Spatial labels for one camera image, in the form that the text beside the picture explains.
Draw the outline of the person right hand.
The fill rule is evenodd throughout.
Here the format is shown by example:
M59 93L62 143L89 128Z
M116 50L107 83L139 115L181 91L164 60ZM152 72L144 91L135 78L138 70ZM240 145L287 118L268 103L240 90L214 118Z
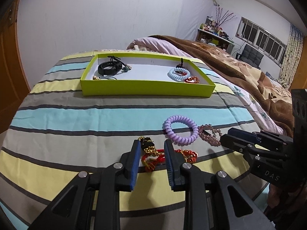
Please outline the person right hand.
M288 199L288 194L276 187L273 184L269 185L269 192L267 197L267 204L270 208L277 207L281 202L286 201Z

